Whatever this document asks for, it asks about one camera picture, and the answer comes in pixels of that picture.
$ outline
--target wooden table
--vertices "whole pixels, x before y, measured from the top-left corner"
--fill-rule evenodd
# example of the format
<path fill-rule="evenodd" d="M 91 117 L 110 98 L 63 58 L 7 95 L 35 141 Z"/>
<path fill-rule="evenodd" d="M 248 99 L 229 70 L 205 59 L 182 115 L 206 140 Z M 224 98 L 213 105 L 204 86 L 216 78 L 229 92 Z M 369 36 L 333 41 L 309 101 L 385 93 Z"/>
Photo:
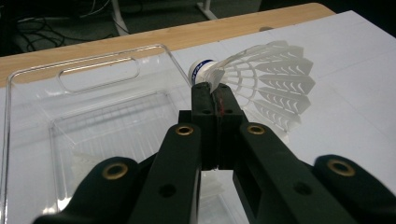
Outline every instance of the wooden table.
<path fill-rule="evenodd" d="M 261 28 L 278 28 L 334 15 L 317 3 L 284 7 L 242 16 L 203 21 L 164 28 L 135 35 L 124 35 L 57 49 L 17 54 L 0 58 L 0 87 L 7 77 L 20 69 L 88 57 L 111 51 L 133 49 L 150 44 L 164 44 L 170 50 L 184 49 L 222 39 L 259 32 Z"/>

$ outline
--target shuttlecock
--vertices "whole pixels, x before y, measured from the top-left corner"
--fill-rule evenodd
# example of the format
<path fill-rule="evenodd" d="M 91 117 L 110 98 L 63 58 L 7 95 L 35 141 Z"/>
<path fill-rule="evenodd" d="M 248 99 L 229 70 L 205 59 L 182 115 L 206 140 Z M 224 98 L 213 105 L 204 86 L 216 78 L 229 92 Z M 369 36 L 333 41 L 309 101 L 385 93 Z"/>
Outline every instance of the shuttlecock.
<path fill-rule="evenodd" d="M 208 82 L 211 92 L 220 82 L 228 85 L 250 121 L 269 126 L 287 142 L 287 133 L 311 105 L 307 94 L 315 85 L 309 76 L 312 66 L 303 48 L 274 41 L 221 62 L 199 60 L 191 66 L 189 80 L 191 85 Z"/>

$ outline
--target metal screw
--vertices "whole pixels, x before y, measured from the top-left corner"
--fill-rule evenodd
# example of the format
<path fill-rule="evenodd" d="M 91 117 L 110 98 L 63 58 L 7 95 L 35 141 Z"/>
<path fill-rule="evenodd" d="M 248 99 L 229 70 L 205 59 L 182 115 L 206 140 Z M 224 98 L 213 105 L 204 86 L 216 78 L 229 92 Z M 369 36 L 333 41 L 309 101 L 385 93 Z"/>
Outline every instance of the metal screw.
<path fill-rule="evenodd" d="M 329 160 L 327 166 L 338 175 L 353 176 L 356 174 L 355 169 L 345 161 Z"/>
<path fill-rule="evenodd" d="M 258 125 L 250 125 L 247 127 L 247 131 L 253 134 L 264 134 L 265 130 L 263 127 Z"/>
<path fill-rule="evenodd" d="M 180 126 L 176 128 L 176 133 L 179 135 L 190 135 L 194 132 L 194 129 L 189 126 Z"/>
<path fill-rule="evenodd" d="M 125 176 L 128 172 L 128 166 L 122 162 L 109 164 L 102 172 L 102 176 L 108 180 L 116 180 Z"/>

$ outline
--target clear plastic container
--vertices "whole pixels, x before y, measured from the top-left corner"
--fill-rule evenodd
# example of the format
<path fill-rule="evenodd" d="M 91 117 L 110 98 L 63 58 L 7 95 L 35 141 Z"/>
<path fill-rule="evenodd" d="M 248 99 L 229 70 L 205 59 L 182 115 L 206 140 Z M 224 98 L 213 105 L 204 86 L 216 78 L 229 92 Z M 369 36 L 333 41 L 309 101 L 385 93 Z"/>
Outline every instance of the clear plastic container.
<path fill-rule="evenodd" d="M 2 223 L 62 210 L 99 161 L 142 161 L 158 151 L 186 76 L 162 45 L 44 65 L 8 78 Z"/>

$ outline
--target dark background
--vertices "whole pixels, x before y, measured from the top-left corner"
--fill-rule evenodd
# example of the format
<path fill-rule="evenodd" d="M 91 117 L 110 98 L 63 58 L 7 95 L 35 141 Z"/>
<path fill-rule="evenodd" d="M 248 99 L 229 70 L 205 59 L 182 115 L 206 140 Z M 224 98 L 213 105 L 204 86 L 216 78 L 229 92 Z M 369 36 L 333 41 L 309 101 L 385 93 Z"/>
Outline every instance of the dark background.
<path fill-rule="evenodd" d="M 195 7 L 202 0 L 120 0 L 121 9 L 131 7 L 132 10 L 123 10 L 124 19 L 131 19 L 135 23 L 127 23 L 130 33 L 139 33 L 165 27 L 176 26 L 191 22 L 206 21 L 207 18 Z M 114 28 L 108 34 L 100 32 L 98 27 L 111 26 L 109 19 L 111 3 L 107 0 L 0 0 L 0 56 L 24 53 L 28 51 L 77 44 L 83 41 L 108 38 L 118 35 Z M 289 7 L 310 3 L 307 0 L 212 0 L 212 11 L 219 18 L 255 11 L 264 11 L 280 7 Z M 384 0 L 319 0 L 318 3 L 328 7 L 336 13 L 354 10 L 379 28 L 396 36 L 396 13 L 390 2 Z M 100 13 L 82 19 L 91 11 L 101 9 Z M 36 21 L 30 26 L 29 18 L 59 17 L 67 21 Z M 62 35 L 56 28 L 65 29 L 73 37 Z"/>

